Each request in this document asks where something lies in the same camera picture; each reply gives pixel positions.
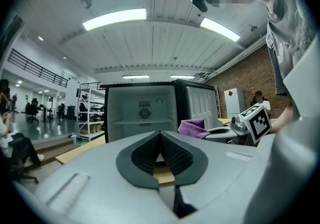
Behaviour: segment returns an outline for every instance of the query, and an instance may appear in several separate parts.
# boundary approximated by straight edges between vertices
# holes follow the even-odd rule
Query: white ceiling
[[[103,83],[124,82],[125,74],[149,74],[148,81],[170,81],[172,74],[218,69],[265,34],[268,19],[266,7],[258,1],[230,8],[208,5],[207,13],[201,13],[190,0],[92,0],[90,9],[80,2],[17,0],[14,8],[33,33],[44,38],[38,44],[54,46],[58,51],[52,54],[66,56]],[[82,25],[96,16],[142,7],[147,9],[146,21],[89,32]],[[237,44],[199,28],[204,17],[237,33]],[[251,32],[250,24],[257,31]]]
[[[21,88],[28,89],[28,90],[35,92],[35,93],[38,93],[41,91],[44,92],[45,90],[49,90],[49,92],[45,92],[45,95],[52,96],[52,97],[57,95],[56,90],[54,90],[52,88],[48,88],[48,87],[43,87],[42,85],[34,83],[33,81],[27,80],[25,78],[22,78],[22,77],[15,75],[7,70],[3,71],[2,78],[7,79],[9,81],[9,87],[16,86],[18,81],[21,80],[22,81],[22,83],[20,84]],[[60,92],[59,96],[65,96],[65,93]]]

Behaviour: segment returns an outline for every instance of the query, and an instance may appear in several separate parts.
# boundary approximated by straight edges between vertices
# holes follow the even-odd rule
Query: brick wall
[[[288,103],[286,97],[274,94],[274,72],[266,46],[207,81],[206,84],[218,86],[222,118],[227,117],[224,91],[235,87],[243,90],[246,108],[250,107],[254,93],[258,90],[262,91],[263,96],[271,105],[270,118],[279,117]]]

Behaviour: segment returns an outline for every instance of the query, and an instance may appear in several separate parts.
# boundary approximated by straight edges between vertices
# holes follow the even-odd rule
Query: stairs
[[[78,144],[73,143],[72,138],[65,138],[52,142],[39,143],[34,145],[34,148],[38,154],[44,155],[44,160],[41,162],[41,166],[47,165],[53,161],[56,161],[55,157],[65,152],[73,150],[79,147]],[[26,167],[26,171],[30,171],[38,168],[34,164],[30,164]]]

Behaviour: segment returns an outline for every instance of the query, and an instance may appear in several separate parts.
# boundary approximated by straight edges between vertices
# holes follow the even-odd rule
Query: person
[[[13,97],[12,97],[12,100],[11,100],[11,111],[15,111],[15,108],[16,108],[16,101],[17,101],[18,97],[17,97],[17,94],[15,94]]]
[[[254,94],[255,98],[256,98],[256,101],[257,103],[255,103],[254,105],[258,105],[258,106],[261,106],[263,105],[265,108],[266,108],[266,112],[268,113],[268,115],[270,116],[270,113],[271,113],[271,107],[270,107],[270,102],[267,101],[264,96],[262,95],[262,92],[261,91],[257,91],[255,94]]]
[[[9,89],[9,81],[7,79],[0,80],[0,114],[4,114],[9,111],[9,100],[10,100],[10,89]]]
[[[25,137],[22,133],[16,133],[14,138],[9,134],[10,120],[12,119],[12,112],[5,112],[1,116],[0,120],[0,148],[2,153],[7,157],[11,158],[14,154],[13,148],[9,146],[9,142],[15,139],[21,138],[20,142],[17,144],[16,150],[27,151],[27,156],[22,159],[22,163],[25,164],[26,161],[30,160],[36,164],[40,165],[41,161],[45,158],[44,155],[37,154],[35,148],[33,147],[31,140]]]
[[[258,102],[258,101],[257,101],[257,99],[256,99],[256,96],[254,96],[254,97],[252,98],[252,102],[250,103],[250,107],[254,106],[257,102]]]
[[[256,0],[207,0],[214,6],[251,4]],[[276,95],[287,96],[289,104],[272,124],[271,133],[299,117],[283,79],[289,74],[318,32],[317,23],[304,0],[259,0],[268,11],[266,43],[273,66]]]

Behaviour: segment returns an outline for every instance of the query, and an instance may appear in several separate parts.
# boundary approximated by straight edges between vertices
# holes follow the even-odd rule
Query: refrigerator door
[[[189,119],[204,119],[205,129],[221,126],[215,92],[209,89],[186,87]]]
[[[228,114],[241,113],[245,110],[245,99],[241,89],[233,88],[224,92],[226,112]]]

